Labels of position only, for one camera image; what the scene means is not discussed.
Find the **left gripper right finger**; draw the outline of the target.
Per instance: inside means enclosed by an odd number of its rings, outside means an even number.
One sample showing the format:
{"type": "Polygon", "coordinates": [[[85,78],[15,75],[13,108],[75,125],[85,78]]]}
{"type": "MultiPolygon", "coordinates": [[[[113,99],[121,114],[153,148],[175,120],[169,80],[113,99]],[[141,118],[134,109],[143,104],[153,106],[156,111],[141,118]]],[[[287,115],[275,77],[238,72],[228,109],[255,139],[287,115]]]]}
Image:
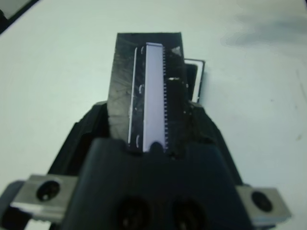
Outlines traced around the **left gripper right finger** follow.
{"type": "Polygon", "coordinates": [[[242,185],[243,180],[226,141],[205,109],[197,103],[189,103],[185,122],[183,149],[189,177],[200,179],[209,171],[214,179],[220,174],[227,175],[235,185],[242,185]]]}

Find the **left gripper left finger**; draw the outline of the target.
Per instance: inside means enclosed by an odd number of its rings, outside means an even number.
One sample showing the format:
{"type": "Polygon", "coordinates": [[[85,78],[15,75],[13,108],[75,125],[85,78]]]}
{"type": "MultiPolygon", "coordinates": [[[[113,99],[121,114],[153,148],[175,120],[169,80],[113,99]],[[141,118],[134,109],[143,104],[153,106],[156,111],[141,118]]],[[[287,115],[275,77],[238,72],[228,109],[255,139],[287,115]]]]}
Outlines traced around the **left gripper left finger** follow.
{"type": "Polygon", "coordinates": [[[98,102],[76,122],[66,137],[48,173],[77,176],[95,138],[108,138],[107,103],[98,102]]]}

